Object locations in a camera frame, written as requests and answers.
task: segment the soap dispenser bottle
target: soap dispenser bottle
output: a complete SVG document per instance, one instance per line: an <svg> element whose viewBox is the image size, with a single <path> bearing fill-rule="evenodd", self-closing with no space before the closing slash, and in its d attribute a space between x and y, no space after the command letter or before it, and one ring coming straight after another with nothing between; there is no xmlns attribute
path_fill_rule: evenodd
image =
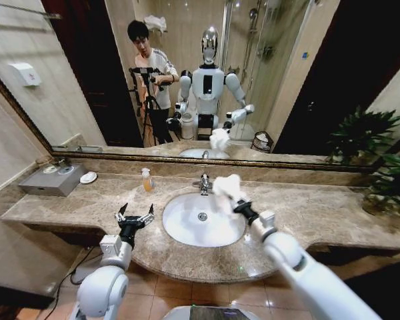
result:
<svg viewBox="0 0 400 320"><path fill-rule="evenodd" d="M142 168L142 184L146 192L150 192L154 189L153 178L149 172L150 170L148 168Z"/></svg>

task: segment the dark wooden door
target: dark wooden door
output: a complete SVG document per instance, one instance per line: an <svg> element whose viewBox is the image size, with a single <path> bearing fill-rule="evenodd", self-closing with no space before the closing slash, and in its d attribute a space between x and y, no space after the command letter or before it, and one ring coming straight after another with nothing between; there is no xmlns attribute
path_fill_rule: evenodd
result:
<svg viewBox="0 0 400 320"><path fill-rule="evenodd" d="M400 0L341 0L273 152L328 155L338 124L399 69Z"/></svg>
<svg viewBox="0 0 400 320"><path fill-rule="evenodd" d="M42 0L108 145L143 147L103 0Z"/></svg>

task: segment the man's hair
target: man's hair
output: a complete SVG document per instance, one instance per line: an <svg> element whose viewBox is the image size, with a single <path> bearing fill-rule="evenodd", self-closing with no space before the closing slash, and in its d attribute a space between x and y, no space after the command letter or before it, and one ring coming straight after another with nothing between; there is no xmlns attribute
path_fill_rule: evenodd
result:
<svg viewBox="0 0 400 320"><path fill-rule="evenodd" d="M148 28L144 24L144 22L133 20L127 26L127 35L129 36L130 40L134 42L138 37L140 39L147 38L148 39Z"/></svg>

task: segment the glass shower door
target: glass shower door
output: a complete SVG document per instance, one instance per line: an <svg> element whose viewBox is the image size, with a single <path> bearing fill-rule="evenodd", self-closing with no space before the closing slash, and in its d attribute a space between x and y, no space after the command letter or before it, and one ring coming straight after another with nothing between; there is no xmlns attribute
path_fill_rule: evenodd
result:
<svg viewBox="0 0 400 320"><path fill-rule="evenodd" d="M230 66L243 65L244 59L236 60L231 50L242 51L251 39L251 50L246 68L242 87L246 92L246 102L255 106L255 112L250 114L243 124L232 130L232 139L251 141L255 132L264 130L270 124L270 113L279 92L280 84L284 78L285 70L291 57L299 30L305 18L306 10L310 0L268 0L268 1L243 1L237 2L244 13L244 21L235 13L230 24L229 42L227 45L227 61L225 71ZM257 14L256 32L249 32L251 26L252 12L259 8ZM245 28L245 37L238 37L242 34L241 28ZM226 99L221 105L222 109L228 109Z"/></svg>

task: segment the tripod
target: tripod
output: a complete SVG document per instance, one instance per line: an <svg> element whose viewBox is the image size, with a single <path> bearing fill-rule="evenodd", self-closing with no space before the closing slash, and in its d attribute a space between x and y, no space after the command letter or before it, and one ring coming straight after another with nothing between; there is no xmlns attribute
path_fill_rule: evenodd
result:
<svg viewBox="0 0 400 320"><path fill-rule="evenodd" d="M137 90L136 79L135 79L134 73L138 73L138 74L140 74L142 76L142 80L143 80L145 86L147 87L148 96L145 98L145 101L144 101L145 114L144 114L144 121L143 121L142 141L143 141L143 143L145 142L145 128L147 126L150 126L153 129L154 145L157 145L157 142L156 142L156 137L157 136L156 136L156 132L154 130L153 122L151 120L151 110L154 110L154 104L156 104L157 108L159 108L159 109L161 109L161 108L160 108L160 105L158 104L155 96L152 95L151 92L150 92L150 83L151 82L152 83L155 82L155 78L154 78L154 76L152 76L153 73L156 73L158 75L162 75L163 73L160 72L160 70L158 70L157 68L153 69L151 67L148 67L148 68L133 68L133 69L130 68L129 71L130 71L130 73L132 75L132 79L133 79L133 82L134 82L134 85L135 85L135 89L134 90ZM170 84L171 84L170 82L165 82L165 83L160 84L158 86L159 90L160 91L164 90L164 88L162 88L162 86L170 85ZM137 94L136 98L137 98L138 105L141 105L141 103L139 101L138 94ZM150 118L150 121L151 121L150 125L147 123L147 118L148 117Z"/></svg>

